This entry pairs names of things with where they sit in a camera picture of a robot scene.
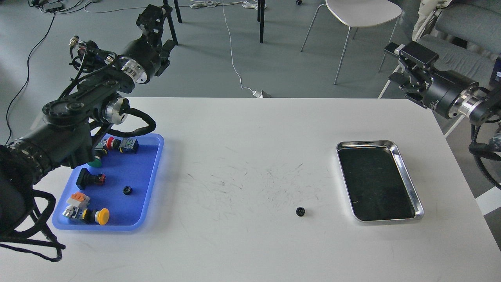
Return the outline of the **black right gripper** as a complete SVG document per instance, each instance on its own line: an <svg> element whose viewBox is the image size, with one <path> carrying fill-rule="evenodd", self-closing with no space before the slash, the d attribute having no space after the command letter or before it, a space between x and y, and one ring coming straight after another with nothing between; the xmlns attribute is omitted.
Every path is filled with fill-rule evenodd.
<svg viewBox="0 0 501 282"><path fill-rule="evenodd" d="M391 42L384 51L396 57L399 66L412 77L431 79L426 91L423 92L424 96L419 87L411 83L410 77L406 77L403 73L393 72L389 76L390 82L397 84L411 102L422 108L429 108L446 119L457 115L452 108L458 97L463 92L479 86L478 82L458 72L436 71L434 63L440 56L415 41L406 45Z"/></svg>

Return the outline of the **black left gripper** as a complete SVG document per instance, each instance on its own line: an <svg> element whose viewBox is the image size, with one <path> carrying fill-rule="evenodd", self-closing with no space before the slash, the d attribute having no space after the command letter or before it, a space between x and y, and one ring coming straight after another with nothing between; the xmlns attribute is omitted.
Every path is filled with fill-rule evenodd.
<svg viewBox="0 0 501 282"><path fill-rule="evenodd" d="M170 65L170 53L177 45L167 40L163 46L153 46L149 42L160 42L163 35L165 9L162 6L148 5L138 16L136 25L140 28L141 38L131 41L118 58L121 72L127 74L134 83L147 84L153 76L161 76Z"/></svg>

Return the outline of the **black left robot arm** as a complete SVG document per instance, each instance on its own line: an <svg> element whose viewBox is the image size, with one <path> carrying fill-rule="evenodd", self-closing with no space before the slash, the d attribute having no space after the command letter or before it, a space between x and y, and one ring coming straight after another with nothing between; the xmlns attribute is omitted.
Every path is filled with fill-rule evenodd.
<svg viewBox="0 0 501 282"><path fill-rule="evenodd" d="M169 66L178 44L172 11L163 1L138 16L141 36L116 54L93 41L70 40L77 75L57 100L42 108L43 125L1 146L1 246L58 262L65 245L48 226L55 210L53 194L34 189L60 166L76 168L94 159L98 142L109 133L134 137L151 133L156 122L132 108L121 93L146 84Z"/></svg>

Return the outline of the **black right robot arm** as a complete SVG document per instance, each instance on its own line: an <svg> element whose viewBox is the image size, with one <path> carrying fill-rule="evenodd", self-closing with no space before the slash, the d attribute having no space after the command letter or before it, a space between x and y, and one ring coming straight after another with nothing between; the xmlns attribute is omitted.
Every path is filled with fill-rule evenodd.
<svg viewBox="0 0 501 282"><path fill-rule="evenodd" d="M384 50L397 58L401 68L401 71L394 71L389 80L408 100L445 119L462 117L469 121L471 142L468 150L483 176L495 188L500 188L500 181L490 174L483 162L484 159L500 162L500 128L488 141L478 141L483 125L500 123L500 87L489 90L456 71L436 69L438 54L415 41L405 45L391 42Z"/></svg>

